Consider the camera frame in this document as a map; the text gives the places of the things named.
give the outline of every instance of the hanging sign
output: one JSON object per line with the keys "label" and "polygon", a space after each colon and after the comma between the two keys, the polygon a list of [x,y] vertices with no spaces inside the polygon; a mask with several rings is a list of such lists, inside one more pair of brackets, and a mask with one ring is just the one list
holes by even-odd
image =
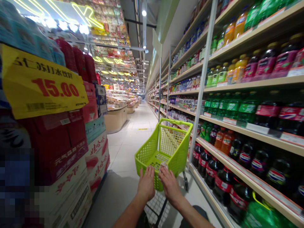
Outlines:
{"label": "hanging sign", "polygon": [[81,76],[2,44],[2,86],[15,119],[82,108],[89,101]]}

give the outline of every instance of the sprite bottle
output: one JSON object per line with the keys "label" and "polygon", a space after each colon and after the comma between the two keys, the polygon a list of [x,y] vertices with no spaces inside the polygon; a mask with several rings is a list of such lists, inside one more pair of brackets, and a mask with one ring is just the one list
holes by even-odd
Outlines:
{"label": "sprite bottle", "polygon": [[241,93],[236,92],[232,99],[228,101],[225,117],[230,119],[237,119],[241,102]]}

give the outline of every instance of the orange juice bottle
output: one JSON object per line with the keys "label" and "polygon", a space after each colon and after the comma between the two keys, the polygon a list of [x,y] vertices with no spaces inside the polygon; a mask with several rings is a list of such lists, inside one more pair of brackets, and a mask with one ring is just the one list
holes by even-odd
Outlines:
{"label": "orange juice bottle", "polygon": [[224,37],[224,46],[226,46],[233,40],[234,30],[235,30],[235,17],[231,18],[230,24],[226,29],[225,37]]}
{"label": "orange juice bottle", "polygon": [[240,60],[235,64],[235,70],[234,74],[231,80],[231,84],[240,83],[241,79],[244,76],[245,68],[248,63],[248,58],[246,57],[246,54],[243,54],[240,56]]}
{"label": "orange juice bottle", "polygon": [[235,30],[234,30],[234,39],[238,38],[240,35],[244,33],[244,28],[245,28],[245,22],[247,19],[248,15],[248,6],[245,6],[243,8],[242,14],[238,17],[237,23],[235,25]]}
{"label": "orange juice bottle", "polygon": [[231,84],[232,77],[233,77],[234,70],[235,70],[235,64],[237,63],[237,61],[238,61],[238,59],[232,60],[232,63],[228,67],[228,72],[227,72],[227,77],[226,77],[228,85]]}

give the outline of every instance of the red box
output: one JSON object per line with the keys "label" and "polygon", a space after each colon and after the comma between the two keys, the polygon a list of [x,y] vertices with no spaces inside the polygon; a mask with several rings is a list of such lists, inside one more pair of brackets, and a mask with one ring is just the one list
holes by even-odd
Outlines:
{"label": "red box", "polygon": [[83,119],[86,124],[87,122],[98,118],[98,110],[94,84],[84,81],[83,85],[85,86],[86,94],[89,100],[89,103],[82,108]]}

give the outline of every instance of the blue packaging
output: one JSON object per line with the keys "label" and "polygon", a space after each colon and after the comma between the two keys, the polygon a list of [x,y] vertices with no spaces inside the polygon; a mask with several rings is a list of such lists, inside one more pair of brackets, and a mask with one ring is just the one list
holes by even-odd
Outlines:
{"label": "blue packaging", "polygon": [[105,131],[105,118],[101,116],[85,124],[85,134],[88,144]]}

